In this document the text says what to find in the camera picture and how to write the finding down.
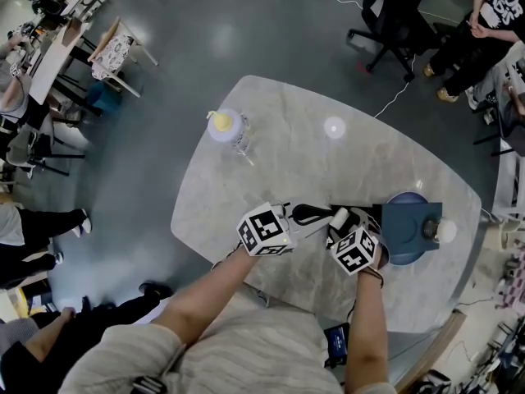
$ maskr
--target white ball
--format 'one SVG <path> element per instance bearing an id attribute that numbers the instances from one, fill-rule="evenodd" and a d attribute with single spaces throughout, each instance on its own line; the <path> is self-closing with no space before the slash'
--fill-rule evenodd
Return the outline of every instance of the white ball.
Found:
<path id="1" fill-rule="evenodd" d="M 458 227 L 455 222 L 445 218 L 440 220 L 437 225 L 437 239 L 440 242 L 448 244 L 456 237 L 456 233 L 458 233 Z"/>

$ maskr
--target wristband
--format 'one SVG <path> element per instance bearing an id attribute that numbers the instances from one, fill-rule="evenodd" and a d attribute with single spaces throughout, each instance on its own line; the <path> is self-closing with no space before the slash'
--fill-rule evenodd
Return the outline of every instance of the wristband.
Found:
<path id="1" fill-rule="evenodd" d="M 381 281 L 381 289 L 383 288 L 383 285 L 385 284 L 385 279 L 383 279 L 383 275 L 379 273 L 375 268 L 366 267 L 363 270 L 361 270 L 360 273 L 370 274 L 370 276 L 374 276 L 376 279 L 379 279 Z"/>

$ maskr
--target white wall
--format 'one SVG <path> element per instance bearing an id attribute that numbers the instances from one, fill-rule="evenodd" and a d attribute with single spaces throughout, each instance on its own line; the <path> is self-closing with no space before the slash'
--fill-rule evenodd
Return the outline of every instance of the white wall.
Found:
<path id="1" fill-rule="evenodd" d="M 31 21 L 34 13 L 28 0 L 7 0 L 0 8 L 0 43 L 7 40 L 7 32 Z"/>

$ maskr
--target black office chair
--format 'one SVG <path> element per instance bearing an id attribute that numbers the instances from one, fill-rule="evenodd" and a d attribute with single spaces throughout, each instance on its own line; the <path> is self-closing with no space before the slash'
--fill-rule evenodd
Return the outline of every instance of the black office chair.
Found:
<path id="1" fill-rule="evenodd" d="M 388 50 L 394 53 L 403 65 L 407 74 L 404 79 L 410 82 L 414 74 L 407 63 L 412 54 L 423 54 L 429 48 L 439 48 L 441 42 L 429 24 L 418 11 L 421 0 L 383 0 L 379 16 L 372 10 L 376 0 L 363 0 L 361 16 L 370 32 L 349 30 L 347 39 L 360 35 L 383 44 L 383 48 L 373 61 L 367 65 L 367 71 L 372 71 Z"/>

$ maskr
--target plastic bottle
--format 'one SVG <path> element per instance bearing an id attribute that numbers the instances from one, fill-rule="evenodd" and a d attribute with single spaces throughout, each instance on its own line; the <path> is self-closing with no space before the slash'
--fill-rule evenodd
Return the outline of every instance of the plastic bottle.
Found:
<path id="1" fill-rule="evenodd" d="M 221 143 L 229 143 L 239 153 L 246 155 L 251 144 L 248 133 L 249 122 L 244 114 L 224 108 L 208 113 L 208 133 Z"/>

